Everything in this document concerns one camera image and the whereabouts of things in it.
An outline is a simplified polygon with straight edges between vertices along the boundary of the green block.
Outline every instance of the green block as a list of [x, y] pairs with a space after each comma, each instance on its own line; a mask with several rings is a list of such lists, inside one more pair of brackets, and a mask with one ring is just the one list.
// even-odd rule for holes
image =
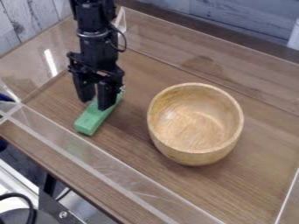
[[99, 100], [95, 99], [90, 104], [88, 108], [80, 115], [78, 121], [75, 122], [75, 130], [88, 136], [92, 136], [100, 126], [100, 124], [106, 121], [108, 115], [114, 111], [116, 105], [122, 100], [122, 94], [116, 97], [116, 104], [111, 106], [107, 110], [99, 110]]

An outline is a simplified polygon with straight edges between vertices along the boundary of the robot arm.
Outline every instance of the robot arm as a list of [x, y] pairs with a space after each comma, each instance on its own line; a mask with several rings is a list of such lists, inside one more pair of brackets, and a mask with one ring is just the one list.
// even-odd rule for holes
[[114, 0], [70, 0], [70, 5], [80, 45], [80, 53], [68, 53], [74, 84], [83, 102], [98, 92], [98, 109], [106, 110], [116, 103], [126, 75], [118, 66], [118, 53], [124, 51], [118, 49], [120, 31], [111, 24], [116, 6]]

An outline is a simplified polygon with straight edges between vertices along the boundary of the wooden bowl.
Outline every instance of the wooden bowl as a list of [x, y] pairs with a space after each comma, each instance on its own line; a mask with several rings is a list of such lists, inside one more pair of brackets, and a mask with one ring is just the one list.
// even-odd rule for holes
[[154, 98], [147, 124], [159, 151], [183, 165], [223, 159], [239, 140], [244, 116], [236, 100], [219, 88], [184, 83]]

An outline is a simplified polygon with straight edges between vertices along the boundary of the bowl rim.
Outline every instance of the bowl rim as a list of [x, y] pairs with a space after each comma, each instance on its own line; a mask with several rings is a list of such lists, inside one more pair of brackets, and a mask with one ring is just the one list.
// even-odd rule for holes
[[[152, 111], [152, 107], [155, 105], [155, 102], [158, 100], [158, 98], [164, 94], [167, 93], [168, 91], [174, 90], [175, 88], [180, 88], [180, 87], [187, 87], [187, 86], [198, 86], [198, 87], [206, 87], [206, 88], [210, 88], [218, 92], [220, 92], [223, 95], [226, 95], [228, 97], [228, 99], [231, 100], [231, 102], [234, 103], [235, 105], [235, 108], [238, 109], [238, 116], [239, 116], [239, 124], [238, 124], [238, 129], [232, 135], [232, 137], [230, 139], [226, 140], [226, 142], [216, 146], [216, 147], [212, 147], [212, 148], [207, 148], [206, 150], [207, 151], [183, 151], [183, 150], [179, 150], [176, 149], [176, 147], [172, 147], [170, 146], [167, 143], [164, 143], [164, 141], [162, 140], [160, 137], [158, 137], [156, 135], [156, 131], [155, 131], [155, 128], [154, 128], [154, 125], [150, 123], [150, 118], [151, 118], [151, 111]], [[175, 151], [179, 151], [182, 153], [188, 153], [188, 154], [207, 154], [207, 153], [212, 153], [215, 151], [220, 151], [223, 148], [227, 148], [227, 146], [230, 146], [238, 139], [239, 139], [239, 136], [240, 136], [240, 132], [243, 130], [243, 127], [244, 127], [244, 114], [243, 114], [243, 110], [242, 110], [242, 107], [239, 106], [239, 103], [238, 101], [235, 100], [235, 98], [224, 91], [222, 90], [219, 87], [215, 87], [210, 84], [204, 84], [204, 83], [199, 83], [199, 82], [187, 82], [187, 83], [182, 83], [182, 84], [178, 84], [178, 85], [174, 85], [168, 88], [166, 88], [162, 92], [159, 92], [159, 94], [154, 97], [151, 103], [150, 103], [150, 106], [148, 106], [148, 110], [147, 110], [147, 127], [150, 129], [150, 132], [152, 133], [155, 139], [159, 140], [160, 143], [163, 143], [163, 145], [166, 145], [167, 147], [172, 148], [172, 150]]]

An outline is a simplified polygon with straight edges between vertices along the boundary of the bolt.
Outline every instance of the bolt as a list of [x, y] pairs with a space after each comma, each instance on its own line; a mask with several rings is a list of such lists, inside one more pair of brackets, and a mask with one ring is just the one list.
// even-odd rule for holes
[[66, 219], [68, 217], [68, 213], [67, 212], [60, 212], [60, 218]]

